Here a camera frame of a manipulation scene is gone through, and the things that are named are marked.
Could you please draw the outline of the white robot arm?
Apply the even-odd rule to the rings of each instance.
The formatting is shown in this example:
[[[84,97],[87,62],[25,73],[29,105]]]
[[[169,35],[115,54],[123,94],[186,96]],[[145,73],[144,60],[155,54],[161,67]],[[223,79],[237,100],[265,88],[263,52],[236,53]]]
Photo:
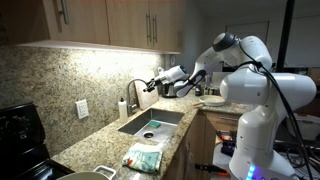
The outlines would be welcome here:
[[[281,121],[314,99],[316,85],[305,75],[274,73],[268,49],[258,37],[240,39],[222,33],[198,57],[191,76],[184,67],[175,66],[147,82],[146,90],[172,83],[176,95],[183,97],[221,61],[237,68],[220,84],[223,99],[255,107],[239,118],[236,147],[229,162],[232,175],[240,180],[298,180],[292,165],[273,144]]]

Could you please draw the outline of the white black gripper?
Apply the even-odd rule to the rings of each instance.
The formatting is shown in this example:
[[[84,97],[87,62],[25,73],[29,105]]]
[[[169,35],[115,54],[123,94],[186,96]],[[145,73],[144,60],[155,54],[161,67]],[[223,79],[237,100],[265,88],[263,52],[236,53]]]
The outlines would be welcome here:
[[[187,74],[186,69],[181,66],[177,65],[169,70],[165,70],[162,67],[158,68],[158,75],[151,79],[150,81],[146,82],[147,88],[143,89],[143,92],[151,92],[154,90],[154,87],[148,86],[157,86],[158,84],[168,84],[177,81],[178,79],[184,77]]]

